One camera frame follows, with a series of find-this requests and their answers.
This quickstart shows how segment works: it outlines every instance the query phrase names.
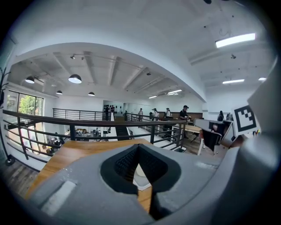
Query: wooden desk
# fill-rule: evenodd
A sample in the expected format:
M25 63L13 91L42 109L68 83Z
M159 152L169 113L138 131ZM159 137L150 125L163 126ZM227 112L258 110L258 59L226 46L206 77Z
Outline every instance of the wooden desk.
M48 177L58 172L62 168L68 166L75 160L80 158L98 154L101 152L109 151L115 148L124 147L133 144L150 144L145 139L125 140L118 142L78 142L68 141L60 150L49 160L44 168L38 174L36 180L32 183L31 187L25 196L29 198L32 191ZM146 211L149 211L151 201L152 187L138 192L138 201Z

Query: white wall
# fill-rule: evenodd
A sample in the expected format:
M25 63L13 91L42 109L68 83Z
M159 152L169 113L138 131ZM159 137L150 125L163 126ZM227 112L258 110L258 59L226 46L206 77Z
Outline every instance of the white wall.
M179 95L165 95L154 98L153 108L157 111L164 112L166 108L169 108L171 112L180 112L184 105L187 105L189 109L188 112L191 113L201 113L203 102L195 95L179 94Z
M219 89L207 90L206 111L203 117L208 120L217 120L220 110L224 117L236 106L248 104L248 98L254 93L258 86L246 86L243 84L227 85Z

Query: white ceiling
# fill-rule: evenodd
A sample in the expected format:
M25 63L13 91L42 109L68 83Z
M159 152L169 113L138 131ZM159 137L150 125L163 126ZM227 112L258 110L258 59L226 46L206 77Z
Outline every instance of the white ceiling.
M268 75L274 61L275 54L259 20L233 1L213 0L208 5L203 0L83 0L70 5L67 7L112 7L151 24L183 52L206 88L220 86L224 80L258 83L259 77ZM256 33L256 40L216 48L216 40L246 33ZM145 97L182 88L166 74L132 63L129 58L71 48L14 64L9 80L20 83L34 75L48 83L67 85L74 73L83 82L122 88Z

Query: black pole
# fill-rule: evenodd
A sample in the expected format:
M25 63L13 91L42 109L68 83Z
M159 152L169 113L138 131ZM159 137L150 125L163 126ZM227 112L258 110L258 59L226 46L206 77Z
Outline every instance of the black pole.
M183 129L183 133L181 135L181 144L180 144L180 148L183 148L183 144L184 144L184 133L185 133L185 123L184 123L184 129Z
M76 136L76 132L75 132L75 126L74 125L70 125L69 126L69 131L70 131L70 140L75 141L75 136Z
M25 145L23 144L23 140L22 140L22 133L21 133L21 119L19 117L18 118L18 135L19 135L19 138L21 140L21 145L22 145L22 150L23 150L23 153L26 157L26 159L28 160L28 155L26 153L26 148L25 148Z
M151 135L150 135L150 143L154 143L154 133L155 133L155 125L151 126Z
M180 135L177 137L177 146L180 145Z

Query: black pendant lamp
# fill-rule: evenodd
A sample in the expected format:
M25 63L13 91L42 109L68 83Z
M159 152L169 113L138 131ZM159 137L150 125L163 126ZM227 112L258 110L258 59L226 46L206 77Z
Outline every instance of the black pendant lamp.
M28 78L26 78L25 80L27 83L34 83L34 78L32 76L29 76Z
M82 79L78 74L72 74L68 80L72 83L82 83Z

